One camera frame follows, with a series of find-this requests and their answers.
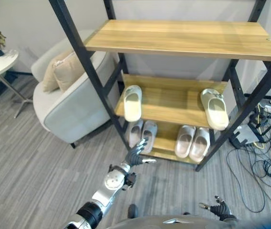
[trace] white round table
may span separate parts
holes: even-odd
[[[26,103],[32,103],[31,99],[22,96],[3,76],[1,76],[3,72],[10,69],[17,62],[18,56],[19,53],[16,50],[7,51],[3,56],[0,56],[0,80],[21,99],[21,106],[14,118],[18,116]]]

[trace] robotic arm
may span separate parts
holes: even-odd
[[[125,160],[119,166],[109,167],[102,187],[94,193],[91,200],[85,203],[75,215],[64,225],[65,229],[95,229],[103,216],[111,207],[115,195],[123,186],[132,187],[136,181],[136,174],[129,173],[132,166],[144,163],[154,163],[154,159],[144,159],[139,153],[147,144],[147,138],[141,139],[135,147],[130,149]]]

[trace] floor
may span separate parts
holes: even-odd
[[[36,81],[20,76],[13,85],[31,96]],[[33,106],[25,107],[14,119],[18,104],[12,92],[0,96],[0,228],[60,228],[99,188],[110,164],[120,163],[126,150],[113,126],[96,136],[86,136],[76,149],[47,132],[40,125]],[[237,182],[230,173],[226,155],[232,149],[226,142],[200,172],[194,165],[158,159],[141,165],[135,186],[122,191],[99,225],[109,227],[126,218],[128,206],[136,203],[141,216],[191,214],[217,219],[198,207],[199,202],[214,205],[215,195],[224,198],[239,219],[260,219],[271,215],[270,197],[261,213],[248,211],[240,197]],[[254,180],[229,158],[252,209],[262,205],[262,195]]]

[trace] slipper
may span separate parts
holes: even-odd
[[[139,119],[137,122],[131,123],[130,132],[128,135],[129,146],[134,147],[140,140],[142,134],[143,120]]]
[[[124,92],[124,116],[129,122],[141,118],[142,90],[137,85],[131,85]]]
[[[226,104],[223,95],[215,89],[205,89],[200,95],[206,111],[208,124],[215,130],[224,130],[229,124]]]
[[[148,154],[151,152],[155,138],[156,132],[158,130],[158,126],[153,121],[146,121],[143,127],[142,138],[148,137],[147,145],[144,146],[144,150],[142,153]]]
[[[189,157],[196,162],[202,161],[210,147],[210,135],[207,128],[200,127],[196,131]]]
[[[190,125],[183,125],[178,133],[175,154],[180,158],[188,156],[193,138],[196,132],[196,127]]]

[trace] cushion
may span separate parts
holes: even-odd
[[[44,78],[43,78],[43,91],[44,92],[51,92],[55,89],[57,89],[59,87],[57,81],[56,81],[56,78],[55,78],[55,74],[54,74],[54,64],[58,61],[61,61],[63,60],[65,57],[67,57],[70,53],[72,52],[72,50],[68,50],[66,52],[63,52],[61,54],[59,54],[58,56],[54,57],[46,71],[45,71],[45,74],[44,74]]]
[[[62,92],[65,92],[83,74],[84,68],[75,52],[54,64],[54,76]]]

